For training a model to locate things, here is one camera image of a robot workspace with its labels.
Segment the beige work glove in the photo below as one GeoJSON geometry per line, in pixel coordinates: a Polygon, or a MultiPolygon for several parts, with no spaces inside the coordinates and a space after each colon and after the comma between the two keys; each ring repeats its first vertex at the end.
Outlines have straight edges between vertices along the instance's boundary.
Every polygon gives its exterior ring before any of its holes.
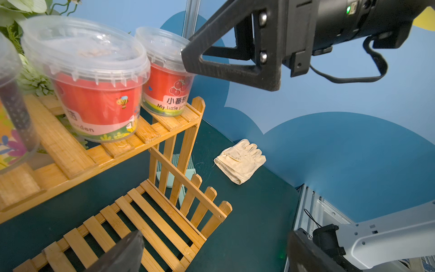
{"type": "Polygon", "coordinates": [[[247,139],[223,150],[214,159],[218,168],[237,185],[248,181],[265,162],[266,157],[262,151],[247,139]]]}

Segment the wooden slatted shelf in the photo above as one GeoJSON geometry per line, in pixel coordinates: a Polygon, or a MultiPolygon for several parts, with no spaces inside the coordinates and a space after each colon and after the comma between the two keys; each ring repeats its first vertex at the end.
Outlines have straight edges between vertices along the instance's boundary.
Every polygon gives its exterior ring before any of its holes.
{"type": "Polygon", "coordinates": [[[184,272],[233,208],[186,176],[205,111],[196,97],[178,117],[139,119],[124,140],[85,149],[56,117],[54,96],[24,98],[52,158],[1,175],[1,270],[75,272],[138,229],[141,268],[184,272]]]}

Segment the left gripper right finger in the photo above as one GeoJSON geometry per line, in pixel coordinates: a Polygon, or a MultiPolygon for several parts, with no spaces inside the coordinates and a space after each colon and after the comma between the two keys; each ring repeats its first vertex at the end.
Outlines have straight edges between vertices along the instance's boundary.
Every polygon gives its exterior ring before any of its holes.
{"type": "Polygon", "coordinates": [[[291,231],[287,240],[290,272],[345,272],[308,238],[304,230],[291,231]]]}

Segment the aluminium mounting rail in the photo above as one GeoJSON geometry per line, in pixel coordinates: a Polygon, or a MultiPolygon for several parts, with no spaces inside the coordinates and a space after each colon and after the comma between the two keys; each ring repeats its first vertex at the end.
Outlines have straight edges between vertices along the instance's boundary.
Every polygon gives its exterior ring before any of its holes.
{"type": "Polygon", "coordinates": [[[312,241],[314,230],[322,226],[354,223],[306,184],[298,187],[297,191],[299,193],[299,202],[293,222],[293,230],[303,229],[308,240],[312,241]]]}

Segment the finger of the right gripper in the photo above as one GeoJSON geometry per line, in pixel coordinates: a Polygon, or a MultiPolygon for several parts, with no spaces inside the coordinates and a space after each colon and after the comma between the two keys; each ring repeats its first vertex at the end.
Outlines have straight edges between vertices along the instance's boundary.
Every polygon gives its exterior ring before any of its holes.
{"type": "Polygon", "coordinates": [[[186,71],[277,91],[281,85],[283,1],[226,1],[182,50],[186,71]]]}

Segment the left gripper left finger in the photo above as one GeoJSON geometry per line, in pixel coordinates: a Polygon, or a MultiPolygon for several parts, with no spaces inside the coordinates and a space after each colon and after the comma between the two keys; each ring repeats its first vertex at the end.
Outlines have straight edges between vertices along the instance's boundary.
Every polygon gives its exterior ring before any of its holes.
{"type": "Polygon", "coordinates": [[[143,240],[139,230],[129,233],[86,272],[138,272],[145,249],[143,240]]]}

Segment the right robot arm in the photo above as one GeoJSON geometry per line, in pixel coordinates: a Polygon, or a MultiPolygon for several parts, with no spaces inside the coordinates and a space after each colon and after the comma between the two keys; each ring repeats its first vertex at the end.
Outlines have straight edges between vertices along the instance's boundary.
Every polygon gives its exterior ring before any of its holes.
{"type": "MultiPolygon", "coordinates": [[[[188,72],[267,91],[280,88],[282,67],[306,74],[310,60],[333,45],[363,38],[375,77],[333,83],[372,83],[388,69],[379,49],[399,48],[413,20],[433,1],[227,1],[182,50],[188,72]]],[[[360,272],[387,262],[420,262],[435,252],[435,203],[354,224],[330,224],[312,235],[291,231],[288,272],[360,272]]]]}

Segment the clear seed cup orange base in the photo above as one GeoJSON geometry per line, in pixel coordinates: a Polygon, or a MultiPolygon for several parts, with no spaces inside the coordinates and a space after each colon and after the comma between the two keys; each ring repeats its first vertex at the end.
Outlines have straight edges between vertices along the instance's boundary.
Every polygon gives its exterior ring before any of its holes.
{"type": "Polygon", "coordinates": [[[12,42],[1,35],[1,173],[16,168],[40,145],[18,84],[22,62],[12,42]]]}

